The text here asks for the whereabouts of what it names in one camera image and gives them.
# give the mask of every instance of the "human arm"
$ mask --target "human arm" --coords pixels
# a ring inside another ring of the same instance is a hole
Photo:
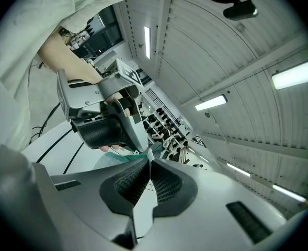
[[[102,77],[89,64],[78,58],[63,42],[58,31],[52,33],[38,51],[43,62],[54,72],[64,69],[68,81],[81,79],[93,84]]]
[[[161,138],[163,138],[164,134],[162,133],[161,135],[159,136],[152,136],[152,139],[154,140],[160,140]]]

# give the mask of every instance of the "person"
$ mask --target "person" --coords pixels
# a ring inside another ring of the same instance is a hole
[[[30,141],[29,72],[36,54],[68,81],[102,77],[63,42],[62,28],[79,33],[102,9],[123,0],[16,0],[0,21],[0,144],[23,150]],[[107,102],[120,99],[115,93]]]
[[[153,135],[152,139],[163,143],[164,141],[166,141],[171,136],[169,129],[170,129],[170,126],[166,125],[165,128],[161,131],[160,135],[159,136]]]

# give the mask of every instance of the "floor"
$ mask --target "floor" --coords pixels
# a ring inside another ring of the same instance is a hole
[[[39,64],[39,60],[33,60],[28,86],[30,125],[32,128],[42,126],[51,110],[59,103],[56,93],[56,74],[44,66],[39,69]],[[43,133],[56,127],[64,120],[65,116],[61,107],[59,107],[49,119]],[[39,128],[32,129],[32,136],[39,130]]]

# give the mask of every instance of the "black rubber grip pad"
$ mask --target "black rubber grip pad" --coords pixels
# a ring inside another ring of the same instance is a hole
[[[91,148],[125,144],[133,148],[132,141],[125,133],[119,119],[108,118],[91,122],[78,128],[83,141]]]

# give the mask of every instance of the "ceiling light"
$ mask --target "ceiling light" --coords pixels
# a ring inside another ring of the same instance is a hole
[[[272,76],[275,88],[282,89],[308,82],[308,62]]]
[[[144,27],[145,55],[150,59],[150,28]]]
[[[305,202],[306,201],[305,198],[303,198],[300,195],[295,194],[292,191],[288,191],[288,190],[286,190],[286,189],[284,189],[282,187],[279,187],[277,185],[273,185],[272,187],[273,187],[273,189],[275,189],[277,191],[280,191],[281,193],[283,193],[283,194],[285,194],[285,195],[287,195],[287,196],[289,196],[289,197],[291,197],[291,198],[293,198],[293,199],[295,199],[295,200],[297,200],[299,202]]]
[[[226,99],[225,95],[221,95],[219,97],[210,99],[208,101],[205,101],[201,104],[196,105],[196,109],[197,109],[197,111],[201,111],[201,110],[212,108],[212,107],[222,105],[222,104],[225,104],[225,103],[227,103],[227,99]]]
[[[202,156],[200,156],[200,158],[202,158],[202,159],[204,159],[206,162],[210,162],[210,161],[208,161],[207,159],[205,159],[204,157],[202,157]]]
[[[228,164],[228,163],[227,163],[227,166],[229,166],[229,167],[231,167],[232,169],[234,169],[234,170],[236,170],[236,171],[238,171],[238,172],[240,172],[240,173],[242,173],[242,174],[244,174],[244,175],[250,177],[250,174],[249,174],[248,172],[246,172],[246,171],[243,171],[243,170],[241,170],[241,169],[239,169],[239,168],[237,168],[237,167],[235,167],[235,166],[233,166],[233,165],[231,165],[231,164]]]

